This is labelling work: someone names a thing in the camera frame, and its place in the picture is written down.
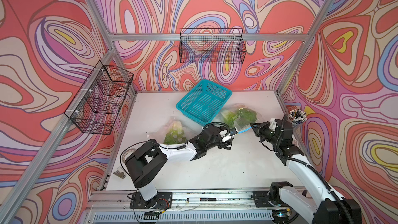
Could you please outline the green chinese cabbage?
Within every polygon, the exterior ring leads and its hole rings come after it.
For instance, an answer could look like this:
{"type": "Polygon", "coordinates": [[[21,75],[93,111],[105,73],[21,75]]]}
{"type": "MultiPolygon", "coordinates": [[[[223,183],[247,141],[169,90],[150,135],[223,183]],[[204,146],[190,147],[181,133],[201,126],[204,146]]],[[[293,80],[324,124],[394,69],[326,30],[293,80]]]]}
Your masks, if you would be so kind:
{"type": "Polygon", "coordinates": [[[222,122],[230,128],[235,127],[238,130],[249,128],[250,124],[258,119],[257,112],[245,107],[225,109],[220,114],[222,122]]]}

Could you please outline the clear blue zip-top bag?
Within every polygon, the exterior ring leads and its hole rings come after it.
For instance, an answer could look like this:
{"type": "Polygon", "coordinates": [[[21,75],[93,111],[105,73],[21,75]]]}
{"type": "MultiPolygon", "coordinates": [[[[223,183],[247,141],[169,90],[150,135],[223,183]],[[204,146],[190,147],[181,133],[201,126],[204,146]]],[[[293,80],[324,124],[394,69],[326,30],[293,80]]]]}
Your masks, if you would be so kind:
{"type": "Polygon", "coordinates": [[[227,124],[230,128],[236,128],[238,133],[243,133],[251,129],[251,123],[262,120],[262,116],[252,108],[235,104],[222,108],[215,120],[227,124]]]}

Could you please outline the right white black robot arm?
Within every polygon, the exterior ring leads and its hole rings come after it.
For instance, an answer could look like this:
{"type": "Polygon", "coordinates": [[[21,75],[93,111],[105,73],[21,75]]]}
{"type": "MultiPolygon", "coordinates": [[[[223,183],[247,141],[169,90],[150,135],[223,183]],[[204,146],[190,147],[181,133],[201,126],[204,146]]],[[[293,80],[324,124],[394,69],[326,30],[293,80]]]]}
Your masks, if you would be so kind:
{"type": "Polygon", "coordinates": [[[267,195],[254,192],[253,198],[272,206],[286,204],[309,224],[360,224],[362,211],[353,199],[334,189],[311,165],[304,152],[293,143],[293,125],[287,115],[263,123],[251,123],[260,143],[268,142],[274,155],[293,172],[311,198],[299,193],[287,181],[271,184],[267,195]]]}

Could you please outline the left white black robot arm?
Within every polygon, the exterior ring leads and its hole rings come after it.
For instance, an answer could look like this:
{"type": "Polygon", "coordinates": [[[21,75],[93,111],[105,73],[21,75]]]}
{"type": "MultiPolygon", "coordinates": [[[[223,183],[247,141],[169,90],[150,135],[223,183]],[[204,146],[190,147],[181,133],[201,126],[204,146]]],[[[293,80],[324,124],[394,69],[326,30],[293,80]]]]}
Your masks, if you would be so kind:
{"type": "Polygon", "coordinates": [[[170,208],[173,194],[158,192],[152,182],[164,165],[172,161],[198,160],[215,147],[230,150],[237,134],[236,127],[230,128],[222,122],[211,122],[198,135],[182,144],[159,144],[155,139],[140,142],[141,147],[124,159],[120,157],[122,169],[136,188],[136,192],[128,196],[131,200],[130,208],[170,208]]]}

